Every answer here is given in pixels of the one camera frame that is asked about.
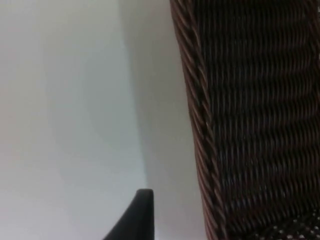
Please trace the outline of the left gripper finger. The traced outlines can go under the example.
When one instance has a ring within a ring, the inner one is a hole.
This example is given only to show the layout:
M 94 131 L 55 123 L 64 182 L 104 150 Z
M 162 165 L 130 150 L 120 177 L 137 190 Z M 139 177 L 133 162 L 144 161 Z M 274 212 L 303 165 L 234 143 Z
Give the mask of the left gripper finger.
M 154 192 L 152 189 L 137 190 L 126 211 L 104 239 L 154 239 Z

